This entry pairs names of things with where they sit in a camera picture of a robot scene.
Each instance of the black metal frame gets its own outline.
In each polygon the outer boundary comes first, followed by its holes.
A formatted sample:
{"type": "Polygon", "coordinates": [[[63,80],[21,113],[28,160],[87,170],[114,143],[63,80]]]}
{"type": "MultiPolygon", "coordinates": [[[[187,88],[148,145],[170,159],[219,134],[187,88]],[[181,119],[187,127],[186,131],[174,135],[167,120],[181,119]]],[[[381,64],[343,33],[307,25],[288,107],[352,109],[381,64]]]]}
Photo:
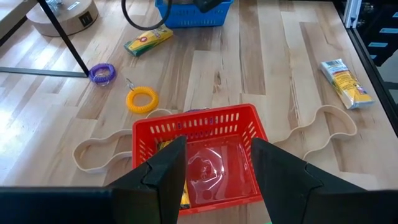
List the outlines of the black metal frame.
{"type": "MultiPolygon", "coordinates": [[[[338,14],[340,15],[341,21],[343,21],[344,11],[343,4],[341,1],[333,1],[338,14]]],[[[359,35],[356,29],[346,29],[348,36],[351,39],[351,42],[354,45],[356,52],[358,53],[359,59],[365,68],[366,73],[372,83],[374,90],[381,102],[384,111],[387,114],[387,117],[391,123],[392,128],[394,129],[396,135],[398,136],[398,105],[395,103],[391,94],[386,91],[389,87],[389,84],[384,82],[381,78],[379,70],[373,62],[364,42],[362,41],[361,36],[359,35]]]]}
{"type": "MultiPolygon", "coordinates": [[[[42,7],[44,13],[50,19],[51,23],[54,25],[54,28],[60,34],[60,37],[67,45],[69,51],[72,53],[73,57],[79,64],[80,68],[83,72],[68,72],[68,71],[53,71],[53,70],[42,70],[42,69],[31,69],[31,68],[10,68],[10,67],[0,67],[0,72],[9,72],[9,73],[24,73],[24,74],[33,74],[33,75],[53,75],[53,76],[64,76],[64,77],[88,77],[89,70],[84,63],[83,59],[81,59],[79,53],[77,52],[75,46],[73,46],[69,37],[65,33],[64,29],[62,29],[61,24],[55,17],[54,13],[51,11],[49,5],[45,2],[45,0],[37,0],[37,2],[42,7]]],[[[24,17],[21,21],[19,21],[13,29],[11,29],[5,37],[3,37],[0,41],[0,46],[4,43],[10,36],[15,33],[15,31],[20,28],[20,26],[26,21],[26,17],[24,17]]]]}

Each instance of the printed label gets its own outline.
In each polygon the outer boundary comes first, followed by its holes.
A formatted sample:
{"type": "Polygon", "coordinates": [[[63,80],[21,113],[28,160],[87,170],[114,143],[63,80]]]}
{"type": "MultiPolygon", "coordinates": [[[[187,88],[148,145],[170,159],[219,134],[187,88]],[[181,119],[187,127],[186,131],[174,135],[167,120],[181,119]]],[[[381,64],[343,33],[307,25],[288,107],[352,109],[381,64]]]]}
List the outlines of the printed label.
{"type": "Polygon", "coordinates": [[[388,43],[371,42],[369,47],[387,47],[388,43]]]}
{"type": "Polygon", "coordinates": [[[332,60],[330,62],[326,62],[326,64],[329,66],[335,66],[335,65],[343,65],[343,62],[341,60],[332,60]]]}
{"type": "Polygon", "coordinates": [[[74,7],[76,7],[77,5],[79,5],[80,2],[75,2],[72,5],[70,5],[67,10],[72,10],[74,7]]]}
{"type": "Polygon", "coordinates": [[[86,13],[84,13],[83,15],[81,15],[79,17],[79,20],[80,20],[81,24],[83,25],[83,27],[86,27],[93,22],[93,18],[88,11],[86,13]]]}
{"type": "Polygon", "coordinates": [[[383,28],[380,30],[382,34],[398,34],[398,28],[383,28]]]}
{"type": "Polygon", "coordinates": [[[347,94],[351,99],[356,101],[372,101],[372,98],[352,76],[350,71],[337,73],[333,79],[339,90],[347,94]]]}

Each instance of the red plastic basket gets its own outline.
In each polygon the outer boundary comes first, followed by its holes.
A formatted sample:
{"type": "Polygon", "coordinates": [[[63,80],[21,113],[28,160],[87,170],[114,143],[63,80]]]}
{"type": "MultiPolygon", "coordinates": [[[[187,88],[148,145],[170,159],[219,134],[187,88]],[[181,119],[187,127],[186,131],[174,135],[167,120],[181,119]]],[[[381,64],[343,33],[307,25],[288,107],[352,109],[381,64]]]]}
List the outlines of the red plastic basket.
{"type": "Polygon", "coordinates": [[[251,162],[251,139],[267,140],[253,105],[143,119],[133,125],[132,168],[157,152],[157,145],[187,137],[187,187],[194,214],[262,200],[251,162]]]}

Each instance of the beige rubber band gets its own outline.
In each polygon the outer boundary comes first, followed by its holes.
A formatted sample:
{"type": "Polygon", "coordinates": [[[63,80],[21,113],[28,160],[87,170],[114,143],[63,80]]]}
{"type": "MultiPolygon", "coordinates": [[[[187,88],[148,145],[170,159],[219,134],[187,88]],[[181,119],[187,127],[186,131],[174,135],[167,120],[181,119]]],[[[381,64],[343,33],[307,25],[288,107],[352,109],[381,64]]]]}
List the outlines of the beige rubber band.
{"type": "MultiPolygon", "coordinates": [[[[155,112],[159,112],[159,111],[164,112],[164,114],[162,116],[172,114],[172,112],[167,109],[156,109],[156,110],[153,110],[152,112],[150,112],[146,116],[146,118],[155,118],[156,116],[153,116],[153,114],[155,114],[155,112]]],[[[115,163],[117,163],[121,159],[131,157],[131,151],[119,152],[119,153],[115,154],[114,156],[112,156],[112,158],[110,158],[104,165],[99,166],[99,167],[92,167],[92,168],[84,167],[82,165],[82,161],[81,161],[83,154],[88,149],[88,147],[95,146],[95,145],[109,144],[109,143],[112,143],[112,142],[118,140],[119,138],[121,138],[123,136],[128,136],[131,134],[132,134],[131,129],[122,129],[122,130],[112,133],[110,136],[108,136],[106,138],[101,138],[101,139],[91,138],[91,139],[87,139],[86,141],[81,142],[79,145],[77,145],[75,150],[73,150],[73,152],[72,152],[72,157],[73,157],[73,160],[75,161],[77,168],[79,168],[80,170],[82,170],[86,173],[89,173],[89,174],[99,174],[99,173],[108,171],[115,163]]]]}
{"type": "Polygon", "coordinates": [[[337,108],[332,105],[324,105],[317,109],[314,117],[312,118],[312,121],[308,125],[299,126],[299,127],[294,128],[293,130],[290,131],[289,135],[285,139],[273,142],[273,144],[280,144],[280,143],[286,142],[293,134],[306,130],[317,120],[318,114],[320,114],[320,113],[330,113],[330,114],[335,115],[338,119],[340,119],[342,122],[344,122],[348,132],[347,133],[333,133],[331,136],[329,136],[328,140],[325,142],[325,144],[322,147],[306,152],[303,156],[303,160],[305,160],[310,153],[324,149],[332,139],[346,140],[346,139],[356,135],[356,133],[358,132],[355,122],[352,120],[352,118],[346,112],[344,112],[340,108],[337,108]]]}
{"type": "MultiPolygon", "coordinates": [[[[159,111],[163,111],[163,112],[172,114],[171,111],[166,110],[166,109],[156,109],[156,110],[150,112],[146,118],[150,118],[152,116],[152,114],[154,114],[155,112],[159,112],[159,111]]],[[[291,130],[291,132],[285,139],[273,142],[273,144],[280,144],[280,143],[286,142],[291,137],[291,135],[293,135],[297,132],[306,130],[309,126],[311,126],[315,122],[319,113],[330,113],[330,114],[335,115],[342,122],[344,122],[344,124],[346,125],[346,127],[348,129],[348,132],[332,134],[331,136],[329,136],[328,140],[322,147],[320,147],[319,149],[314,149],[314,150],[311,150],[311,151],[308,151],[307,153],[305,153],[305,155],[303,156],[303,160],[305,160],[305,158],[310,153],[324,149],[332,139],[348,139],[348,138],[356,135],[358,130],[355,125],[355,122],[351,119],[351,117],[346,112],[344,112],[343,110],[341,110],[335,106],[332,106],[332,105],[324,105],[324,106],[321,106],[319,109],[317,109],[317,112],[315,113],[312,121],[308,125],[299,126],[299,127],[294,128],[293,130],[291,130]]],[[[116,131],[115,133],[111,134],[110,136],[108,136],[106,138],[102,138],[102,139],[91,138],[91,139],[87,139],[86,141],[83,141],[76,147],[75,150],[73,150],[72,156],[73,156],[76,166],[80,170],[87,172],[89,174],[97,174],[97,173],[106,172],[117,161],[127,158],[127,157],[131,157],[131,151],[117,153],[110,160],[108,160],[103,166],[92,167],[92,168],[87,168],[87,167],[82,166],[81,157],[82,157],[83,153],[87,150],[87,148],[89,146],[109,144],[109,143],[119,139],[120,137],[131,135],[131,134],[132,134],[131,129],[122,129],[120,131],[116,131]]]]}

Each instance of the purple ring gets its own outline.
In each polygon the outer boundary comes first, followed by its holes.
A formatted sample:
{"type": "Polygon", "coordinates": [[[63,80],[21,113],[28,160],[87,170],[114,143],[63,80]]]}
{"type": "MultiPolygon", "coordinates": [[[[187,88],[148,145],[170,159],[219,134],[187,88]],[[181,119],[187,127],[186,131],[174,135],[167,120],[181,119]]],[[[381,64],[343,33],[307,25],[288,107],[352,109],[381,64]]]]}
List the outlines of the purple ring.
{"type": "Polygon", "coordinates": [[[90,80],[96,84],[107,83],[107,82],[109,83],[116,77],[116,70],[114,69],[114,66],[109,63],[101,63],[91,68],[88,76],[90,80]],[[99,70],[108,70],[109,75],[105,77],[96,77],[96,73],[99,70]]]}
{"type": "Polygon", "coordinates": [[[188,113],[188,112],[195,112],[195,111],[201,111],[201,110],[207,110],[207,109],[209,109],[209,108],[203,108],[203,109],[192,109],[192,110],[187,110],[185,113],[188,113]]]}

